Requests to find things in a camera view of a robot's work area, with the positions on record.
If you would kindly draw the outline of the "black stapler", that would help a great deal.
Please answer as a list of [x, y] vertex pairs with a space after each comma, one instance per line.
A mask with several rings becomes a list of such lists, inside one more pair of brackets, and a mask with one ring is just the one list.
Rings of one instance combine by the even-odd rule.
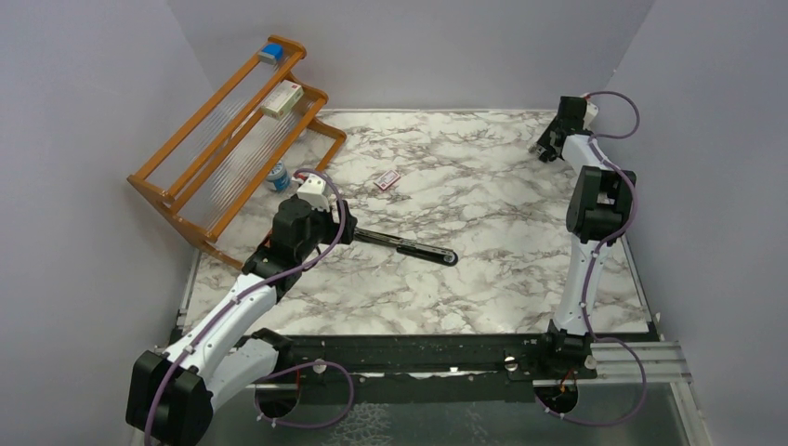
[[411, 256], [445, 267], [453, 267], [459, 260], [458, 254], [448, 248], [428, 245], [381, 232], [356, 228], [354, 238], [359, 242], [393, 248], [401, 255]]

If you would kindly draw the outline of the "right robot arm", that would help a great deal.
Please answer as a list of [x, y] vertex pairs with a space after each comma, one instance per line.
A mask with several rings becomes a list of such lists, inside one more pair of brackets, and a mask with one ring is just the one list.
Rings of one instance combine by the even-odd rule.
[[569, 270], [545, 345], [535, 356], [538, 370], [550, 378], [583, 367], [591, 354], [591, 313], [603, 265], [631, 213], [635, 175], [620, 176], [601, 150], [589, 143], [588, 125], [597, 112], [588, 98], [562, 96], [557, 114], [536, 143], [541, 162], [562, 159], [577, 173], [566, 215], [571, 235]]

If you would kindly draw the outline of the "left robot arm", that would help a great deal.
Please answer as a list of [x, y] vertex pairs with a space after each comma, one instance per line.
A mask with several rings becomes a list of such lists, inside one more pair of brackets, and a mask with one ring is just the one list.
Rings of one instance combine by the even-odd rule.
[[299, 195], [281, 202], [268, 238], [209, 315], [163, 351], [137, 358], [125, 421], [142, 431], [144, 444], [195, 445], [215, 412], [245, 387], [291, 373], [287, 338], [271, 330], [243, 336], [323, 259], [312, 255], [319, 245], [352, 242], [357, 219], [344, 199], [337, 210]]

